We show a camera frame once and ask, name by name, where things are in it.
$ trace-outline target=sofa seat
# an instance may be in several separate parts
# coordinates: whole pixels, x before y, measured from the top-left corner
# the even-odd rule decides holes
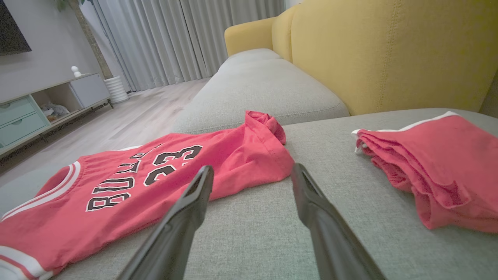
[[[353,152],[355,129],[399,129],[448,110],[396,111],[284,126],[286,148],[308,169],[389,280],[486,280],[498,275],[498,235],[454,226],[426,229],[413,195],[394,189],[368,157]],[[452,111],[498,136],[498,119]],[[24,194],[26,180],[20,182],[1,188],[0,204],[9,199],[7,190]],[[25,194],[17,203],[31,197]],[[111,243],[54,279],[115,279],[151,230]],[[319,279],[310,233],[297,216],[290,178],[209,202],[184,279]]]
[[[268,113],[289,125],[349,116],[329,89],[269,49],[228,58],[180,112],[173,132],[200,134],[244,122],[245,110]]]

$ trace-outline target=television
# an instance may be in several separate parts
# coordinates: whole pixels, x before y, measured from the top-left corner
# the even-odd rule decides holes
[[[0,0],[0,55],[31,51],[7,6]]]

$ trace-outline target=green drawer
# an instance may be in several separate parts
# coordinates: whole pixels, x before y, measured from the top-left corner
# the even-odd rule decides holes
[[[28,97],[0,105],[0,126],[34,112]]]
[[[45,122],[40,118],[40,115],[36,113],[29,115],[8,126],[0,128],[0,141],[4,145],[9,145],[44,126]]]

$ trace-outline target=white ribbed plant pot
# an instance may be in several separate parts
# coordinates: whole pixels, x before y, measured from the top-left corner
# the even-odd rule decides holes
[[[124,102],[129,99],[128,94],[126,94],[125,87],[121,82],[121,76],[112,77],[110,79],[104,80],[109,93],[111,94],[111,103],[116,104],[119,102]]]

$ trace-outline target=yellow back cushion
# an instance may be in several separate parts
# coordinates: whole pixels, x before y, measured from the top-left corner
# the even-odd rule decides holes
[[[292,18],[296,11],[296,5],[281,13],[273,22],[271,27],[271,37],[273,51],[278,53],[283,59],[292,62],[292,48],[290,44]]]
[[[337,94],[352,115],[478,111],[498,69],[498,5],[305,0],[292,20],[291,44],[293,63]]]

